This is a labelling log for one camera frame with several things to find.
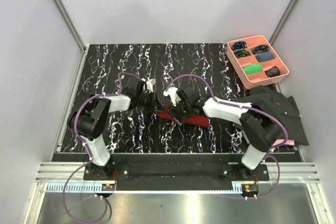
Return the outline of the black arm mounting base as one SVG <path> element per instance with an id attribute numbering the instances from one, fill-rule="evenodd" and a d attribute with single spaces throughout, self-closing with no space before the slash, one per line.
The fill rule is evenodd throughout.
<path id="1" fill-rule="evenodd" d="M 226 181 L 266 182 L 268 168 L 249 169 L 242 154 L 112 154 L 104 167 L 90 164 L 84 180 L 127 181 L 139 177 L 219 177 Z"/>

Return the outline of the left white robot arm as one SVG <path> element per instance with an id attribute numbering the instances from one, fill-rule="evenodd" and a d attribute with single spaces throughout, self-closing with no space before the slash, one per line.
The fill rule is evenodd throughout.
<path id="1" fill-rule="evenodd" d="M 108 115 L 112 112 L 133 110 L 137 107 L 148 111 L 162 109 L 155 93 L 155 79 L 131 80 L 118 94 L 83 93 L 75 101 L 68 117 L 68 127 L 82 141 L 89 155 L 85 172 L 97 180 L 113 178 L 116 172 L 113 159 L 106 148 L 103 131 Z"/>

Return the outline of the red cloth napkin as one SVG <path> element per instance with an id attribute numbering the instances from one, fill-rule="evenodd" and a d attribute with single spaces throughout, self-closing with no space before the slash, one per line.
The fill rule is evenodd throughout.
<path id="1" fill-rule="evenodd" d="M 168 106 L 164 105 L 163 111 L 156 111 L 157 116 L 165 120 L 174 121 L 174 119 L 167 112 L 167 109 L 168 109 Z M 201 116 L 201 115 L 191 115 L 190 118 L 184 121 L 178 119 L 178 122 L 182 124 L 195 125 L 195 126 L 200 126 L 204 128 L 209 128 L 210 126 L 209 118 L 205 116 Z"/>

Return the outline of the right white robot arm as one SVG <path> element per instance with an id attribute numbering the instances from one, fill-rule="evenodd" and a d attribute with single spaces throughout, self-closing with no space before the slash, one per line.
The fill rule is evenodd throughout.
<path id="1" fill-rule="evenodd" d="M 241 103 L 205 97 L 189 88 L 168 88 L 163 92 L 170 98 L 167 112 L 179 125 L 193 115 L 230 121 L 240 127 L 249 146 L 238 167 L 239 176 L 250 180 L 257 174 L 258 165 L 265 160 L 280 135 L 288 138 L 287 130 L 264 102 Z"/>

